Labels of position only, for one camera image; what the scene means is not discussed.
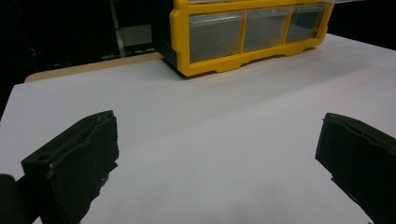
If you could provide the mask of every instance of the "plastic drawer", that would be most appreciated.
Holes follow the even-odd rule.
[[[190,16],[190,62],[237,53],[242,11]]]
[[[244,51],[266,49],[281,44],[292,7],[273,7],[247,11]]]
[[[324,4],[295,6],[286,42],[314,38],[325,9]]]

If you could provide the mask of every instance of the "yellow storage bin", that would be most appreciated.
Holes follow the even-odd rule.
[[[189,77],[318,46],[337,0],[153,1],[154,46]]]

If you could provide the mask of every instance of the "yellow plastic frame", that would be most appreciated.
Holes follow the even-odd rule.
[[[198,63],[190,63],[190,15],[204,13],[218,13],[234,10],[266,7],[286,7],[301,4],[321,3],[319,0],[245,0],[228,3],[190,5],[189,0],[174,0],[174,9],[170,14],[172,48],[177,52],[177,70],[184,76],[190,77],[205,72],[216,71],[218,73],[239,68],[244,63],[271,57],[275,55],[290,56],[318,46],[327,33],[327,23],[332,14],[333,4],[323,11],[321,21],[314,38],[286,43],[287,32],[284,32],[282,43],[268,49],[258,49],[243,52],[244,32],[246,19],[242,20],[242,31],[240,37],[240,50],[238,53],[221,58],[211,59]],[[286,27],[288,30],[291,15],[287,17]]]

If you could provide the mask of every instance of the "table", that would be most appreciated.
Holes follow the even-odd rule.
[[[186,79],[163,60],[17,85],[0,171],[113,110],[119,167],[82,223],[367,223],[317,162],[327,112],[396,136],[396,52],[327,35],[316,49]]]
[[[161,54],[159,54],[158,52],[154,52],[154,53],[142,54],[134,57],[104,61],[100,63],[89,63],[89,64],[83,64],[73,67],[66,67],[66,68],[32,74],[25,79],[25,82],[38,81],[38,80],[54,78],[54,77],[64,77],[78,73],[92,72],[105,68],[123,66],[133,63],[142,63],[149,60],[161,59],[162,57],[163,56],[161,56]]]

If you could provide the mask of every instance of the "wooden tabletop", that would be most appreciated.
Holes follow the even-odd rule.
[[[154,52],[154,53],[143,54],[143,55],[138,55],[138,56],[134,56],[134,57],[127,57],[127,58],[121,58],[121,59],[110,60],[110,61],[105,61],[105,62],[89,63],[89,64],[83,64],[83,65],[79,65],[79,66],[73,66],[73,67],[61,68],[61,69],[50,70],[50,71],[45,71],[45,72],[39,72],[39,73],[35,73],[35,74],[32,74],[29,77],[27,77],[25,79],[25,82],[38,81],[38,80],[43,80],[43,79],[48,79],[48,78],[53,78],[53,77],[64,77],[64,76],[68,76],[68,75],[91,72],[91,71],[96,71],[96,70],[100,70],[100,69],[117,67],[117,66],[122,66],[122,65],[126,65],[126,64],[132,64],[132,63],[142,63],[142,62],[146,62],[149,60],[161,59],[162,57],[163,56],[161,56],[161,54],[159,54],[158,52]]]

